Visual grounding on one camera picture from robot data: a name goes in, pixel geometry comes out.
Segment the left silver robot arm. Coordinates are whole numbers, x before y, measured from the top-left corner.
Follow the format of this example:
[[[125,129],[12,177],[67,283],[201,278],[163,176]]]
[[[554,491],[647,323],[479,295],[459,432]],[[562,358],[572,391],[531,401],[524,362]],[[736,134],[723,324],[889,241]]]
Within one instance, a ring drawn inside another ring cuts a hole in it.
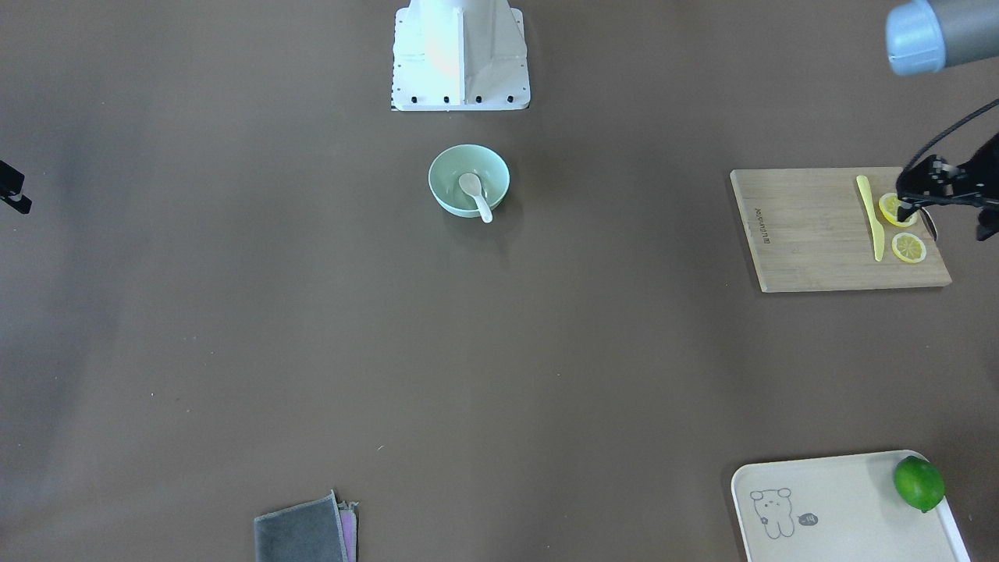
[[[886,19],[886,53],[899,76],[937,73],[998,53],[995,1],[909,1]],[[979,209],[976,239],[998,231],[998,136],[993,135],[966,162],[952,165],[930,149],[958,128],[997,107],[997,100],[971,112],[926,142],[902,167],[895,181],[900,202],[897,221],[929,206],[966,205]]]

